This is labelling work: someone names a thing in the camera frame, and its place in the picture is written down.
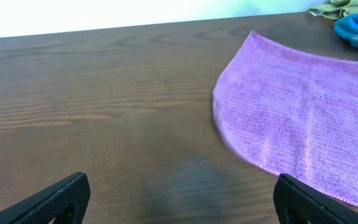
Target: wooden table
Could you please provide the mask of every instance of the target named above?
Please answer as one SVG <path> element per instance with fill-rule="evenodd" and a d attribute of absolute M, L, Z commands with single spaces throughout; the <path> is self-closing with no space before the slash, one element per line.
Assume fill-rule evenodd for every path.
<path fill-rule="evenodd" d="M 83 171 L 84 223 L 278 223 L 276 177 L 227 149 L 211 116 L 251 30 L 358 60 L 306 13 L 0 39 L 0 210 Z"/>

